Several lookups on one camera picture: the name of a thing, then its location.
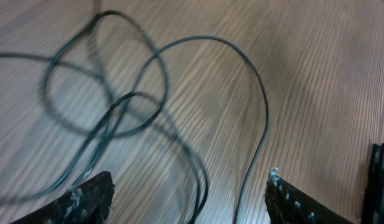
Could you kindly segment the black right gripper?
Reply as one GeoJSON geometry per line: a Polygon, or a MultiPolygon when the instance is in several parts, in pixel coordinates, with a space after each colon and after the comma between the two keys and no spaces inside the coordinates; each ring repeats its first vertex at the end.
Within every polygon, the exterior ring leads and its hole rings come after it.
{"type": "Polygon", "coordinates": [[[384,224],[384,143],[373,145],[361,223],[384,224]]]}

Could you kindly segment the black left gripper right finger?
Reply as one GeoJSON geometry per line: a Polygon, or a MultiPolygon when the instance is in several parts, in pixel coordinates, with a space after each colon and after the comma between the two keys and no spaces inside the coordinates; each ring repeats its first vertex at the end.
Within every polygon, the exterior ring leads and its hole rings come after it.
{"type": "Polygon", "coordinates": [[[265,204],[274,224],[352,224],[280,178],[277,167],[268,175],[265,204]]]}

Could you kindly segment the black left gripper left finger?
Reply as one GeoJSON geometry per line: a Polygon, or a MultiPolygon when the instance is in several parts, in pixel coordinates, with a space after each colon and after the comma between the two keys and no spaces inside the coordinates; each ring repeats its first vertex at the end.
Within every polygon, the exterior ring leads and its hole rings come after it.
{"type": "Polygon", "coordinates": [[[111,173],[103,171],[11,224],[104,224],[114,192],[111,173]]]}

